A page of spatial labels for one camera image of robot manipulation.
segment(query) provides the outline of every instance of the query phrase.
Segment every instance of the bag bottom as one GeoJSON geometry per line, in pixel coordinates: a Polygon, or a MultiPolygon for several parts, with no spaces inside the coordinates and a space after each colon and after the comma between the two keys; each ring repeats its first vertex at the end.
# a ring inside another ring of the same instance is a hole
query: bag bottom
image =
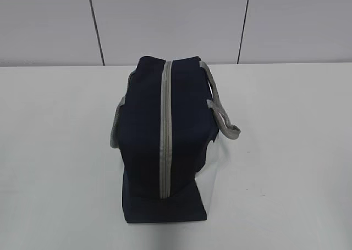
{"type": "Polygon", "coordinates": [[[207,214],[195,180],[166,199],[132,197],[126,170],[123,174],[122,207],[129,224],[204,221],[207,214]]]}

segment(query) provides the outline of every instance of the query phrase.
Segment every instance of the white table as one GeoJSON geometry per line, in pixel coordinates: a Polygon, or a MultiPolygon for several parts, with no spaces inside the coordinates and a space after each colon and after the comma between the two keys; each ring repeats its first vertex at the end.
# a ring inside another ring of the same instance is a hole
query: white table
{"type": "Polygon", "coordinates": [[[109,147],[133,66],[0,68],[0,249],[352,249],[352,64],[213,65],[242,129],[208,220],[128,225],[109,147]]]}

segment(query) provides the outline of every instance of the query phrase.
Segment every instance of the gray handle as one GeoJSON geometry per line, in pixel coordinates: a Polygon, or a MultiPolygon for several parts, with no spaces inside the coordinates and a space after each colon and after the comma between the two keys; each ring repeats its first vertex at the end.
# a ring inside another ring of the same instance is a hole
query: gray handle
{"type": "Polygon", "coordinates": [[[208,99],[207,105],[213,110],[220,131],[229,139],[237,139],[241,130],[237,126],[231,124],[229,116],[221,105],[219,93],[208,65],[205,62],[199,62],[199,67],[203,68],[208,76],[208,81],[213,93],[213,100],[208,99]]]}
{"type": "MultiPolygon", "coordinates": [[[[130,82],[131,82],[131,78],[132,75],[135,73],[136,71],[132,71],[128,77],[128,82],[127,82],[127,90],[130,86],[130,82]]],[[[120,108],[121,106],[123,106],[125,104],[125,96],[122,97],[120,103],[117,105],[116,107],[116,112],[115,112],[115,117],[114,117],[114,123],[112,125],[111,128],[111,133],[110,133],[110,146],[112,148],[119,148],[119,143],[117,141],[117,130],[118,130],[118,121],[119,121],[119,112],[120,112],[120,108]]]]}

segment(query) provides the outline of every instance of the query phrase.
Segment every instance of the insulated lunch bag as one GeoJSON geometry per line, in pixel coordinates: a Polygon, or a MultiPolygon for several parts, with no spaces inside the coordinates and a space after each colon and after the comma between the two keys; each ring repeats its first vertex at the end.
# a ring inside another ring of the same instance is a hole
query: insulated lunch bag
{"type": "Polygon", "coordinates": [[[123,163],[127,223],[207,219],[196,174],[219,130],[237,139],[208,66],[199,57],[142,57],[117,106],[111,147],[123,163]]]}

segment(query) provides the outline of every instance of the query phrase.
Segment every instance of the zipper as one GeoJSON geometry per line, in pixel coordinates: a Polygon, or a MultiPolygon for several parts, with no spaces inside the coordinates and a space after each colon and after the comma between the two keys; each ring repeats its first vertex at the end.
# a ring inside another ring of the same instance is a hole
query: zipper
{"type": "Polygon", "coordinates": [[[159,150],[159,195],[161,199],[170,197],[172,160],[172,120],[171,120],[171,67],[165,62],[161,78],[160,99],[160,150],[159,150]]]}

